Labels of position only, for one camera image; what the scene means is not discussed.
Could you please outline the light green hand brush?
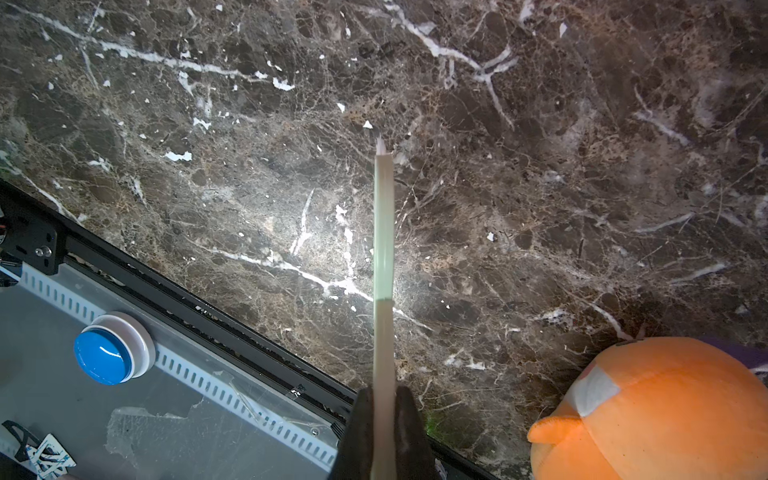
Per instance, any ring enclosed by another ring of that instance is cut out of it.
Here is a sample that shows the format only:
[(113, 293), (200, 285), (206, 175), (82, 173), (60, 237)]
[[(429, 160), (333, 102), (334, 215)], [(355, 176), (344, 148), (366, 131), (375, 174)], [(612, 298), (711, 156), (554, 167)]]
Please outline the light green hand brush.
[(396, 371), (394, 360), (394, 164), (383, 139), (374, 160), (373, 460), (372, 479), (394, 479)]

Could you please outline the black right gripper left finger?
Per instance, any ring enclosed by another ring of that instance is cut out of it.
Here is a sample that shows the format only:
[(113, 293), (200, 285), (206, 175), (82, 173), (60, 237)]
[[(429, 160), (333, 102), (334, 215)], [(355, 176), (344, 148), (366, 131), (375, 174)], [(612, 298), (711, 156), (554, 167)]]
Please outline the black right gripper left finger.
[(374, 401), (371, 387), (358, 392), (329, 480), (369, 480), (373, 462)]

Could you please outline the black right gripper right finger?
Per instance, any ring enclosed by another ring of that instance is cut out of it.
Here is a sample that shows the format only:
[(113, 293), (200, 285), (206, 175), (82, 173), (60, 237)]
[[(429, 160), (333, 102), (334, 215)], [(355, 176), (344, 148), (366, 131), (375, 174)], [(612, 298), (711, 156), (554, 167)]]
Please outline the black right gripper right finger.
[(398, 480), (438, 480), (440, 475), (412, 391), (399, 385), (395, 405)]

